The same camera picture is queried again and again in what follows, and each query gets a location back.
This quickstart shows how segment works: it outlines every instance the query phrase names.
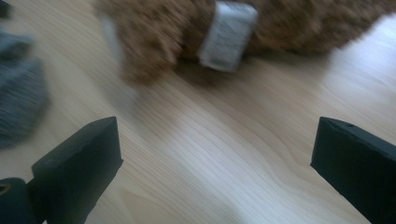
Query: gray sock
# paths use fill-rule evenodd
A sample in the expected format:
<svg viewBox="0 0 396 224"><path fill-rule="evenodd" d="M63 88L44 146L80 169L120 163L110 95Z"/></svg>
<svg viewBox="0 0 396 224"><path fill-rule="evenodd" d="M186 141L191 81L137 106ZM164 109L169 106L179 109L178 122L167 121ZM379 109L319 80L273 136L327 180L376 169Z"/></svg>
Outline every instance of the gray sock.
<svg viewBox="0 0 396 224"><path fill-rule="evenodd" d="M22 60L31 44L29 36L0 30L0 148L26 137L48 101L41 62Z"/></svg>
<svg viewBox="0 0 396 224"><path fill-rule="evenodd" d="M33 44L28 35L10 35L0 27L0 61L18 60L26 55Z"/></svg>

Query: brown fluffy toy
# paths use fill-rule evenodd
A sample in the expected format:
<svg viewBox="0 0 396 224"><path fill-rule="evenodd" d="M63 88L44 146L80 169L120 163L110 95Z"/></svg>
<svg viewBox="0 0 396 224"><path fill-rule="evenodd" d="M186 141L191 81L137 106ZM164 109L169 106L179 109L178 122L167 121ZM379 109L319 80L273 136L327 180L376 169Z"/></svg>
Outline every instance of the brown fluffy toy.
<svg viewBox="0 0 396 224"><path fill-rule="evenodd" d="M267 49L321 53L343 47L396 11L396 0L238 0L257 20L243 54ZM106 39L131 85L173 72L179 58L198 60L216 18L215 0L96 0Z"/></svg>

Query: wooden floor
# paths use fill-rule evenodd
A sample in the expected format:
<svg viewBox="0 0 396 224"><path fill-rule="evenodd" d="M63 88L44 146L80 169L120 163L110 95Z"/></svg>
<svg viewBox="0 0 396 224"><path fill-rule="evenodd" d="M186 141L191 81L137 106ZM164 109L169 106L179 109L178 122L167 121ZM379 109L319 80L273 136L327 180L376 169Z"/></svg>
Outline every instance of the wooden floor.
<svg viewBox="0 0 396 224"><path fill-rule="evenodd" d="M396 144L396 18L329 55L270 52L212 86L183 63L133 90L86 0L13 0L15 33L35 37L51 102L34 134L0 151L0 178L31 166L85 124L119 122L124 164L87 223L368 223L310 167L321 116Z"/></svg>

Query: black object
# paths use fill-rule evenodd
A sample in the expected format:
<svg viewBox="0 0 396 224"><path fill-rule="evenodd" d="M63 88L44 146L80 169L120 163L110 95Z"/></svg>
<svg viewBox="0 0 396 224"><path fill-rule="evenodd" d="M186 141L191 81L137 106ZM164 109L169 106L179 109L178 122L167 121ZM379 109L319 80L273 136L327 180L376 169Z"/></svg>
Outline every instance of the black object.
<svg viewBox="0 0 396 224"><path fill-rule="evenodd" d="M396 223L396 147L336 119L320 118L312 167L372 223Z"/></svg>
<svg viewBox="0 0 396 224"><path fill-rule="evenodd" d="M11 6L4 2L3 0L0 0L0 18L8 18L9 17L9 11L11 9Z"/></svg>
<svg viewBox="0 0 396 224"><path fill-rule="evenodd" d="M116 118L90 123L36 162L27 185L0 181L0 223L84 223L121 165Z"/></svg>

